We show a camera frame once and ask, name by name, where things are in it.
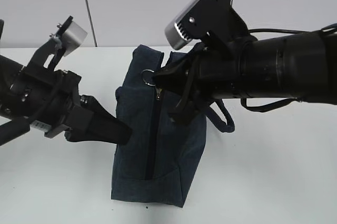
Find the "cable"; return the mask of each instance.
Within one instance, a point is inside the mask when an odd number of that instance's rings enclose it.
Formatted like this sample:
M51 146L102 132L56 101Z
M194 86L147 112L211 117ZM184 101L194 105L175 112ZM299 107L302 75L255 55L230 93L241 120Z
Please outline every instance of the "cable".
M299 34L299 33L306 32L306 31L298 31L298 30L272 29L272 28L251 29L248 31L250 33L290 33L290 34Z
M50 105L52 100L57 95L57 93L58 93L58 91L59 91L59 89L62 85L62 81L63 81L63 73L62 73L62 71L58 71L57 72L56 84L54 85L48 99L44 102L44 104L32 116L30 116L27 119L29 124L32 124L35 120L37 120L42 115L42 113L47 109L47 107Z

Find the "zipper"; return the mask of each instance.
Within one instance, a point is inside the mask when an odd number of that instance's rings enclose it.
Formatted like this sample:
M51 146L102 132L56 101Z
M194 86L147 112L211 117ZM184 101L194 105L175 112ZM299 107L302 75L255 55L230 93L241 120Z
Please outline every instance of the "zipper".
M154 104L151 116L150 139L148 142L147 161L145 169L145 180L151 180L154 174L154 165L157 152L158 128L160 122L160 114L163 103L164 92L162 89L155 87Z

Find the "black robotic arm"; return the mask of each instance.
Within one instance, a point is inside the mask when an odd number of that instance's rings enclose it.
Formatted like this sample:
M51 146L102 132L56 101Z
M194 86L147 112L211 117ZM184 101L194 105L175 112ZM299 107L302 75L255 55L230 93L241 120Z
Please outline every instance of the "black robotic arm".
M252 35L264 31L293 35L261 41ZM165 34L177 50L191 40L201 43L153 79L182 96L170 115L183 124L218 99L241 99L257 112L292 101L337 104L336 31L336 25L313 32L248 30L230 0L194 0ZM250 98L286 99L249 107Z

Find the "white tabletop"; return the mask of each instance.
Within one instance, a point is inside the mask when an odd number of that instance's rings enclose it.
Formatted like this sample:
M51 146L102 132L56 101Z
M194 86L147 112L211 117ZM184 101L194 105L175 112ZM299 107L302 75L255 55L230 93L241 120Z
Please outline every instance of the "white tabletop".
M133 49L79 48L59 68L81 75L80 92L114 114L114 91ZM159 49L167 59L170 48ZM24 65L33 52L0 50ZM225 104L236 131L221 134L207 124L183 209L112 201L115 145L69 143L32 130L0 147L0 223L336 223L337 108L297 103L260 114L239 100Z

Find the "bolt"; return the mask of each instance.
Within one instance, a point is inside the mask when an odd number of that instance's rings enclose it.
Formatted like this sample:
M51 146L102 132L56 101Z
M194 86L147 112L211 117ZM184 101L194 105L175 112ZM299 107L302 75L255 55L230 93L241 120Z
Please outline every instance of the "bolt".
M80 98L80 102L82 105L86 105L88 103L88 97L85 95L82 95Z

